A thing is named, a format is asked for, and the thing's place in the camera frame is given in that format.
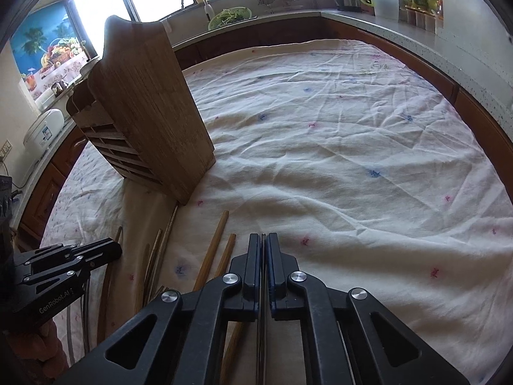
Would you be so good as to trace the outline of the person's left hand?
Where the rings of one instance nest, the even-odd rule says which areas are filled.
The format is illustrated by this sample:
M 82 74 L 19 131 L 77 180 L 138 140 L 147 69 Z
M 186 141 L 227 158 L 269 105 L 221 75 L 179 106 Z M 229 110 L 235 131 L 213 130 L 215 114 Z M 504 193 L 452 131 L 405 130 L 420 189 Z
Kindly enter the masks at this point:
M 69 368 L 52 319 L 35 332 L 8 334 L 6 339 L 11 350 L 28 370 L 29 377 L 36 382 L 52 383 Z

